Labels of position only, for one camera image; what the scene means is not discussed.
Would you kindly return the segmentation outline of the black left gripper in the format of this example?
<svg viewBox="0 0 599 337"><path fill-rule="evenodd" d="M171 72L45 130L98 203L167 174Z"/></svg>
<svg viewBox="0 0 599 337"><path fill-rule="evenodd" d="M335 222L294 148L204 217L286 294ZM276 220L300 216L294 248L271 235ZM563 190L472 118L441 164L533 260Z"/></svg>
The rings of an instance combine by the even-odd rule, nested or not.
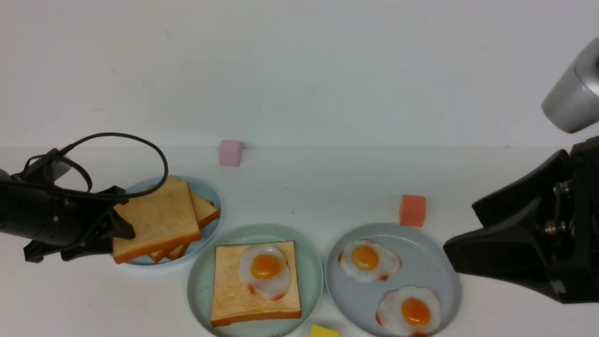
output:
<svg viewBox="0 0 599 337"><path fill-rule="evenodd" d="M24 260L42 262L60 254L64 262L94 255L113 254L113 239L136 237L131 224L112 211L129 197L119 186L84 196L64 190L41 188L23 182L7 182L7 233L29 243Z"/></svg>

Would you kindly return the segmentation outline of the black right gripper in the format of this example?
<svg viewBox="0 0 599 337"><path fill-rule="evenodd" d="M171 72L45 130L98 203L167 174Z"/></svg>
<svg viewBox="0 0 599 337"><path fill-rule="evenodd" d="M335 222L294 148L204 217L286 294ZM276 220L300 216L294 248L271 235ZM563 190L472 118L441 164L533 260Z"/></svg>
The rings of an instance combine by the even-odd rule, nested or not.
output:
<svg viewBox="0 0 599 337"><path fill-rule="evenodd" d="M457 273L510 282L562 304L598 301L598 137L560 149L517 181L475 201L484 228L447 240ZM553 216L538 220L552 196Z"/></svg>

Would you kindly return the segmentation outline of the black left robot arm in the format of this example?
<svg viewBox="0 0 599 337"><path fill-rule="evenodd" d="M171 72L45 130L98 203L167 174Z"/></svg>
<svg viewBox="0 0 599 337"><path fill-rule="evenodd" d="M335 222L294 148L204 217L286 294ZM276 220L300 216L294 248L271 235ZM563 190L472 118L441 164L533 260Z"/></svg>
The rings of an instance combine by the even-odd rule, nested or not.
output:
<svg viewBox="0 0 599 337"><path fill-rule="evenodd" d="M115 210L128 203L124 190L112 186L100 193L32 183L1 173L1 232L29 239L26 262L45 256L62 260L113 252L113 239L136 237L133 226Z"/></svg>

